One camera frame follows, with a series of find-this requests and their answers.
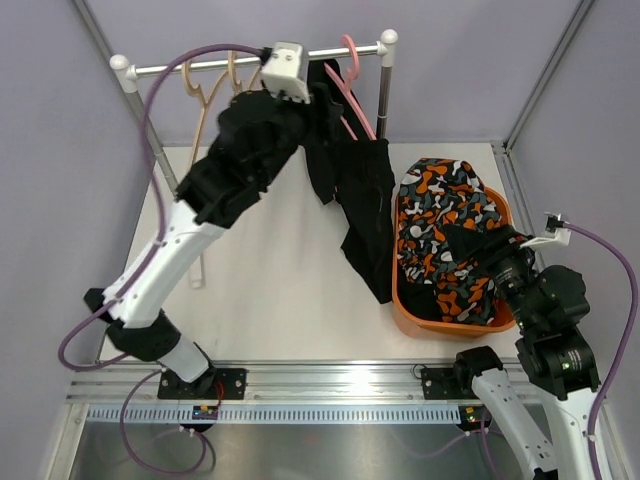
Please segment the orange camouflage shorts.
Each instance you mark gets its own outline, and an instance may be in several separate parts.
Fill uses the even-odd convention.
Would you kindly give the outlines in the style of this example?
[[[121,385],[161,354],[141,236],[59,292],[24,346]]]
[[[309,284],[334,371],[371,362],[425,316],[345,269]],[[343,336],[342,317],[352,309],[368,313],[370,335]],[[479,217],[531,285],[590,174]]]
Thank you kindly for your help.
[[[397,201],[398,286],[432,285],[441,322],[488,326],[495,318],[494,283],[468,264],[456,264],[443,233],[447,224],[476,231],[509,224],[481,178],[466,161],[423,158],[405,174]]]

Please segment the beige wooden hanger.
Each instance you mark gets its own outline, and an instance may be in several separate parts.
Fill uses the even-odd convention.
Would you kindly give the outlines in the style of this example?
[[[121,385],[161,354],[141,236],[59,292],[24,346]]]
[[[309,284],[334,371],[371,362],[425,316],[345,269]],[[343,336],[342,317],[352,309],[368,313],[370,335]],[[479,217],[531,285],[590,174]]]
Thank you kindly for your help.
[[[193,165],[198,159],[198,152],[201,143],[201,136],[206,126],[207,117],[213,102],[228,77],[227,72],[221,73],[215,81],[212,89],[205,93],[201,84],[193,81],[192,78],[192,61],[189,60],[182,65],[181,77],[186,94],[195,99],[199,104],[199,118],[191,145],[190,165]]]
[[[243,82],[237,73],[236,60],[238,52],[235,50],[229,51],[227,54],[227,76],[231,83],[231,89],[234,95],[239,95],[245,91],[251,91],[257,85],[259,81],[259,75],[261,73],[261,65],[258,65],[254,70],[247,82]]]

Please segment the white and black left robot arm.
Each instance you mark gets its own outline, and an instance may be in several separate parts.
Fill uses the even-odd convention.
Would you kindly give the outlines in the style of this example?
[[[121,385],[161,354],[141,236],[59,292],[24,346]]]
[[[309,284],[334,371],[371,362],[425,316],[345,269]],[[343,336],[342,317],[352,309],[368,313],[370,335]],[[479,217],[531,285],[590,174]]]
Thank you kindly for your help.
[[[191,397],[208,396],[216,368],[162,309],[195,260],[268,191],[299,147],[326,145],[338,133],[341,106],[329,87],[310,86],[310,100],[247,91],[217,117],[218,135],[176,189],[158,232],[111,286],[92,288],[84,301],[106,323],[112,344],[180,379]]]

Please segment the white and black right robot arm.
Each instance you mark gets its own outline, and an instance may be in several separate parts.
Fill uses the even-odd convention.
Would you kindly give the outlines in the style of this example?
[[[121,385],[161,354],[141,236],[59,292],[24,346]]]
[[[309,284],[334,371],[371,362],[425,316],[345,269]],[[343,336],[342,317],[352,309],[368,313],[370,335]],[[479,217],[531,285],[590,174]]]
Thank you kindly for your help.
[[[447,225],[444,231],[453,259],[490,278],[516,321],[518,360],[535,387],[550,432],[541,431],[513,393],[505,367],[488,346],[457,355],[454,388],[483,402],[524,478],[611,478],[598,424],[598,369],[578,328],[590,311],[586,285],[578,272],[565,266],[536,272],[531,263],[536,249],[568,244],[567,223],[552,215],[539,237],[510,225],[487,232]]]

